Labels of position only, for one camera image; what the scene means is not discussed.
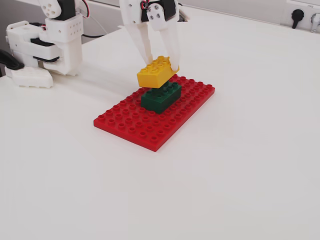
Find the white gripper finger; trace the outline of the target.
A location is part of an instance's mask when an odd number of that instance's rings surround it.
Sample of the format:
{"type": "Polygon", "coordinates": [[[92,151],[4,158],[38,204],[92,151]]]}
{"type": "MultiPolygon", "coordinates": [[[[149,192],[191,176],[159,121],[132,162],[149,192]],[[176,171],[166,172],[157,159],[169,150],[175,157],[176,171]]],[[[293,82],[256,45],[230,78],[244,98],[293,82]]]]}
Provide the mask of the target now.
{"type": "Polygon", "coordinates": [[[179,7],[175,7],[175,15],[165,20],[165,10],[160,4],[150,4],[147,10],[149,23],[154,31],[159,31],[169,56],[171,68],[177,71],[180,61],[179,38],[177,22],[179,21],[179,7]]]}
{"type": "Polygon", "coordinates": [[[151,64],[153,56],[151,52],[151,43],[148,34],[148,25],[146,22],[143,23],[132,23],[125,24],[125,28],[130,34],[135,46],[141,54],[146,65],[151,64]]]}

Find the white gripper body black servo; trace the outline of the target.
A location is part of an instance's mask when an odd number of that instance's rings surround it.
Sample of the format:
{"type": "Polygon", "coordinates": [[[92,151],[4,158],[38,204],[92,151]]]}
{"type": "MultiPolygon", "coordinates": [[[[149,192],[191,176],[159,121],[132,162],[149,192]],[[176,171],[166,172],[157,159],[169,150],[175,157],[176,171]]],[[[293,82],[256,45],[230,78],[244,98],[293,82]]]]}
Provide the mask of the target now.
{"type": "Polygon", "coordinates": [[[149,13],[163,8],[164,19],[179,20],[179,4],[176,0],[120,0],[119,1],[123,23],[141,24],[156,18],[155,13],[149,13]]]}

